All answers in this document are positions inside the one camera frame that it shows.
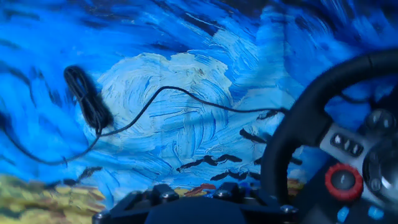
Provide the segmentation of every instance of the painted wall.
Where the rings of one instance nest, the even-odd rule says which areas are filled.
[[[101,138],[94,151],[68,164],[35,162],[12,141],[57,161],[94,140],[63,79],[69,65],[90,74],[110,107],[114,123],[106,133],[128,124],[164,85],[242,110],[290,108],[327,68],[398,44],[396,18],[386,10],[397,7],[392,1],[284,2],[0,1],[0,172],[48,184],[69,179],[95,185],[107,206],[159,182],[258,183],[245,175],[259,172],[254,161],[283,116],[231,113],[172,90],[161,93],[135,126]],[[346,94],[380,98],[395,83],[394,77],[360,83]],[[369,105],[335,98],[327,110],[356,129]],[[242,129],[264,142],[245,139]],[[225,154],[238,160],[214,162]],[[204,156],[210,161],[201,163]],[[290,176],[303,181],[327,159],[306,148],[295,156],[303,164],[291,165]],[[101,168],[88,175],[87,167]]]

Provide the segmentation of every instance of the red ring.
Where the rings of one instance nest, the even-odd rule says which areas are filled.
[[[332,175],[335,172],[340,171],[340,170],[347,170],[347,171],[351,172],[355,177],[355,184],[349,190],[337,189],[331,183]],[[341,200],[341,201],[345,201],[345,202],[353,201],[357,198],[360,198],[362,191],[363,191],[363,179],[362,179],[361,174],[354,167],[351,167],[348,164],[340,164],[339,163],[334,166],[331,166],[329,168],[328,172],[326,172],[326,174],[325,174],[325,185],[326,185],[326,188],[328,189],[329,193],[332,196],[334,196],[334,198]]]

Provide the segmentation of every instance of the steering wheel button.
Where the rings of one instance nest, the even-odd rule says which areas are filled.
[[[325,174],[325,185],[334,198],[344,202],[360,198],[363,191],[361,174],[347,164],[331,166]]]
[[[347,139],[347,141],[344,143],[344,150],[348,150],[349,149],[349,145],[350,145],[351,141],[349,139]]]
[[[349,147],[349,152],[353,156],[359,156],[363,151],[363,146],[358,143],[352,143]]]
[[[386,135],[395,130],[396,119],[389,111],[375,110],[366,118],[365,125],[378,135]]]
[[[371,206],[368,210],[368,216],[374,220],[381,220],[384,217],[384,212],[374,206]]]
[[[335,134],[331,139],[331,144],[338,149],[344,149],[346,139],[341,134]]]
[[[349,214],[349,208],[344,206],[343,208],[340,209],[340,211],[338,211],[337,220],[340,223],[344,223],[347,219],[348,214]]]
[[[338,190],[349,190],[354,187],[355,176],[348,170],[339,170],[331,175],[331,184]]]

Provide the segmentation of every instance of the gaming steering wheel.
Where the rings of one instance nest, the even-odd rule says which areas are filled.
[[[326,187],[334,198],[346,202],[356,200],[357,203],[371,203],[383,210],[397,211],[396,189],[389,189],[383,184],[377,166],[381,165],[382,156],[396,160],[397,134],[363,136],[338,126],[324,110],[328,101],[345,88],[363,80],[394,73],[398,73],[398,49],[353,58],[312,81],[285,115],[266,147],[261,161],[262,189],[279,203],[287,204],[287,168],[292,154],[301,145],[318,147],[340,162],[331,167],[325,177]],[[342,138],[349,139],[345,142],[347,147],[339,146]],[[327,181],[331,179],[330,172],[341,170],[342,167],[351,172],[351,180],[355,182],[347,189],[339,189]]]

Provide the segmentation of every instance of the painted sky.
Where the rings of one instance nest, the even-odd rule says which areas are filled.
[[[182,87],[238,109],[290,108],[322,71],[355,55],[398,45],[397,8],[387,1],[0,0],[0,172],[52,183],[77,179],[108,196],[158,182],[195,186],[224,172],[259,172],[254,161],[281,114],[236,114],[164,91],[139,122],[103,138],[95,150],[67,165],[49,167],[23,156],[5,132],[36,156],[57,161],[85,150],[94,139],[63,80],[69,65],[83,68],[114,115],[104,132],[128,124],[157,89]],[[395,77],[360,83],[346,94],[362,99],[388,94]],[[336,122],[356,129],[369,105],[342,99],[327,107]],[[202,163],[229,154],[241,162]],[[304,149],[301,178],[326,156]],[[221,181],[236,181],[226,177]],[[252,177],[248,182],[257,180]]]

